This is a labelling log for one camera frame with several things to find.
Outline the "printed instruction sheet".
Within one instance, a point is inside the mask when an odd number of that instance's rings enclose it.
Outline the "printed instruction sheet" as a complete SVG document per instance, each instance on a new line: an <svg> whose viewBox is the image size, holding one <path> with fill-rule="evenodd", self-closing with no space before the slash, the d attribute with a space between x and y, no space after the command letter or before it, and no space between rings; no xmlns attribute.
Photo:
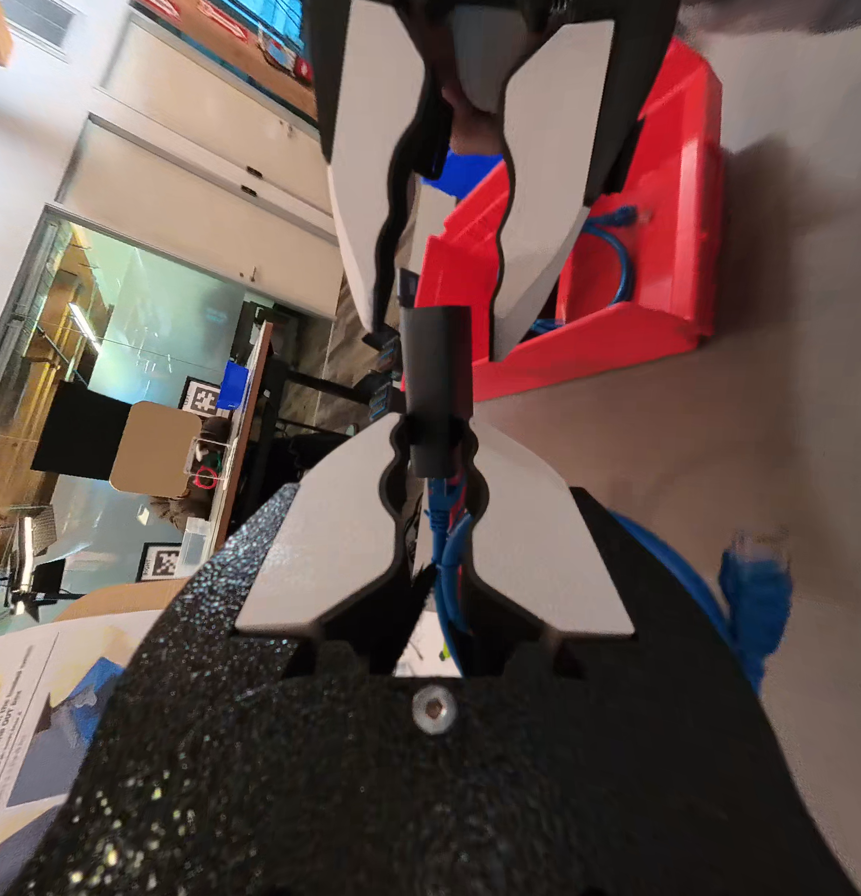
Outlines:
<svg viewBox="0 0 861 896"><path fill-rule="evenodd" d="M0 637L0 842L69 794L106 705L158 611Z"/></svg>

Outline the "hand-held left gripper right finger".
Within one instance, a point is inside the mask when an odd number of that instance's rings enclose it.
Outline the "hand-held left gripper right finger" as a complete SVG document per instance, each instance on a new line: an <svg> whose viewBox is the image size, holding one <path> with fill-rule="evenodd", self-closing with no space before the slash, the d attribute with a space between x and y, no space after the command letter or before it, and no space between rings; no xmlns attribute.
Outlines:
<svg viewBox="0 0 861 896"><path fill-rule="evenodd" d="M524 644L636 635L566 480L493 426L471 421L477 491L463 559L463 673L497 676Z"/></svg>

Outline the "wooden edged background table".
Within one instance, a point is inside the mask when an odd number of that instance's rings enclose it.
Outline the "wooden edged background table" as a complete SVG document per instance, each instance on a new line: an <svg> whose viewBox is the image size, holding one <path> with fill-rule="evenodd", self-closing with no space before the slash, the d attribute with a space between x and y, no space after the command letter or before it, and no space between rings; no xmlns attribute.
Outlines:
<svg viewBox="0 0 861 896"><path fill-rule="evenodd" d="M261 324L257 340L246 364L247 380L243 399L231 417L230 442L224 454L223 479L213 500L209 519L210 531L201 556L203 561L209 560L223 546L228 535L237 489L242 476L248 437L254 420L257 399L260 395L260 381L271 348L272 330L271 322Z"/></svg>

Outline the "black ethernet adapter box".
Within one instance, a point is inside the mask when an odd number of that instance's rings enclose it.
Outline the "black ethernet adapter box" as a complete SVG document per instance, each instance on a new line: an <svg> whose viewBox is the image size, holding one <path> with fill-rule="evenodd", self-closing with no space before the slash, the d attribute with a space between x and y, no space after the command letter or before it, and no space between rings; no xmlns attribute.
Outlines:
<svg viewBox="0 0 861 896"><path fill-rule="evenodd" d="M465 306L402 308L406 430L414 474L449 479L461 468L472 417L472 323Z"/></svg>

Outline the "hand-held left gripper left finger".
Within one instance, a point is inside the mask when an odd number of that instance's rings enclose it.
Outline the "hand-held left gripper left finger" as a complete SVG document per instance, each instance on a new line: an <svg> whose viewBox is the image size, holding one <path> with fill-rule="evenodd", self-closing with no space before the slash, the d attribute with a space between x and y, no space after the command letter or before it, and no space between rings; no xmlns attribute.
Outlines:
<svg viewBox="0 0 861 896"><path fill-rule="evenodd" d="M249 636L345 642L390 674L409 639L408 441L390 412L302 479L235 621Z"/></svg>

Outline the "red plastic bin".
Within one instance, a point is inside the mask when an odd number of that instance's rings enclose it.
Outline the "red plastic bin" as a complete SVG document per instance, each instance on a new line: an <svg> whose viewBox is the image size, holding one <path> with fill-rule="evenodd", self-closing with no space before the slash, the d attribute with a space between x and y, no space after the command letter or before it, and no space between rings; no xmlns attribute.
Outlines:
<svg viewBox="0 0 861 896"><path fill-rule="evenodd" d="M473 397L484 401L692 351L715 327L724 163L722 85L671 39L640 115L623 190L593 206L548 308L501 363L489 358L504 162L428 237L415 306L471 308Z"/></svg>

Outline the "blue plastic bin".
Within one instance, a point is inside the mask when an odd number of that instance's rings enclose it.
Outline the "blue plastic bin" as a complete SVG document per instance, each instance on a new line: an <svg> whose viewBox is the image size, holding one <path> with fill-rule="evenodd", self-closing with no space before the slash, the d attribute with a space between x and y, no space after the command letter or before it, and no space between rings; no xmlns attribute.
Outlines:
<svg viewBox="0 0 861 896"><path fill-rule="evenodd" d="M502 162L500 154L459 154L449 149L439 177L422 177L421 181L460 202Z"/></svg>

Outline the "white wall vent grille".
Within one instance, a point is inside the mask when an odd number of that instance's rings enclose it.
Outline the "white wall vent grille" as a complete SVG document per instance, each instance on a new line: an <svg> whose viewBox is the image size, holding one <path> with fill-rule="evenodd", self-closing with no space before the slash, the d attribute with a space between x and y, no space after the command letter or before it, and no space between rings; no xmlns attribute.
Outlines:
<svg viewBox="0 0 861 896"><path fill-rule="evenodd" d="M37 45L66 49L77 11L62 1L1 1L9 27Z"/></svg>

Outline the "small blue bin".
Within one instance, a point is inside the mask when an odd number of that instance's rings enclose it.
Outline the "small blue bin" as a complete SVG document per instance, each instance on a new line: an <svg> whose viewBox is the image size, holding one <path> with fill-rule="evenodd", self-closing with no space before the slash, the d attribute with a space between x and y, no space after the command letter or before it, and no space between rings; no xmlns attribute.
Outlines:
<svg viewBox="0 0 861 896"><path fill-rule="evenodd" d="M245 364L228 360L223 371L219 394L215 400L217 411L242 409L249 396L252 371Z"/></svg>

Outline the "white door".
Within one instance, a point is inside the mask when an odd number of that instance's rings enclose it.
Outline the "white door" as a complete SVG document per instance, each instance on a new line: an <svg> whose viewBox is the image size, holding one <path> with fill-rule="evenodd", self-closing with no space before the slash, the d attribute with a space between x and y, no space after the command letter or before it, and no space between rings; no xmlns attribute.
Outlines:
<svg viewBox="0 0 861 896"><path fill-rule="evenodd" d="M329 196L314 128L131 9L54 204L332 319L343 262Z"/></svg>

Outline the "fiducial marker board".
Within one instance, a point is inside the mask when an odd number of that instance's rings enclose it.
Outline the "fiducial marker board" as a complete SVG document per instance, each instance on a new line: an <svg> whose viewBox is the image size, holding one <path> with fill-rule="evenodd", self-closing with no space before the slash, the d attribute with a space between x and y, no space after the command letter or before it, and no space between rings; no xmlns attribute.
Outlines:
<svg viewBox="0 0 861 896"><path fill-rule="evenodd" d="M180 542L146 542L141 551L135 583L181 578L180 556Z"/></svg>
<svg viewBox="0 0 861 896"><path fill-rule="evenodd" d="M219 413L216 402L220 385L187 376L181 390L178 409L197 415L201 419L213 418Z"/></svg>

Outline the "wooden beam red signs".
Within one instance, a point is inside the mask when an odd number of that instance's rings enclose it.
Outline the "wooden beam red signs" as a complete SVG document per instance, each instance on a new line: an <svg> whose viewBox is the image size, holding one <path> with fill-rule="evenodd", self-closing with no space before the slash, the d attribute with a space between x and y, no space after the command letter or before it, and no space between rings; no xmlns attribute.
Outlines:
<svg viewBox="0 0 861 896"><path fill-rule="evenodd" d="M256 28L224 1L135 1L132 6L240 81L314 125L313 87L298 83L291 70L257 44Z"/></svg>

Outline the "clear acrylic stand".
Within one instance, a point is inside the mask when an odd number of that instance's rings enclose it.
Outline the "clear acrylic stand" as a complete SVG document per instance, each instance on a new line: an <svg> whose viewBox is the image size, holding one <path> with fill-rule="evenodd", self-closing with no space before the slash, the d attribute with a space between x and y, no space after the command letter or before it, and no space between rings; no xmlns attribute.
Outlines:
<svg viewBox="0 0 861 896"><path fill-rule="evenodd" d="M199 436L191 440L184 464L191 490L213 493L226 481L226 464L231 460L230 443L225 439Z"/></svg>

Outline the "tan sheet holder board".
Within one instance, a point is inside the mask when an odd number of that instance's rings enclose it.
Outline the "tan sheet holder board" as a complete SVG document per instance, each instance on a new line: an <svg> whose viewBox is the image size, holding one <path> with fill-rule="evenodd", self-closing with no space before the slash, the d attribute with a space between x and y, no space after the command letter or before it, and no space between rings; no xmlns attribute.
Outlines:
<svg viewBox="0 0 861 896"><path fill-rule="evenodd" d="M55 622L136 612L163 612L184 589L190 577L140 581L99 588L73 600Z"/></svg>

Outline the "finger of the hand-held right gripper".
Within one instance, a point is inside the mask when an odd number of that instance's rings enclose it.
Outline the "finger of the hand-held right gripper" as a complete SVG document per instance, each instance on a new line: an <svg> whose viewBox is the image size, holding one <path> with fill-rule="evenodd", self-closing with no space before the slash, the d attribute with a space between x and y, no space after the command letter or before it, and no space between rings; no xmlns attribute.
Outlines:
<svg viewBox="0 0 861 896"><path fill-rule="evenodd" d="M365 330L380 330L431 85L395 6L352 2L328 168L345 274Z"/></svg>
<svg viewBox="0 0 861 896"><path fill-rule="evenodd" d="M563 25L505 87L511 192L498 234L491 361L503 361L537 319L588 215L584 192L613 32L613 20Z"/></svg>

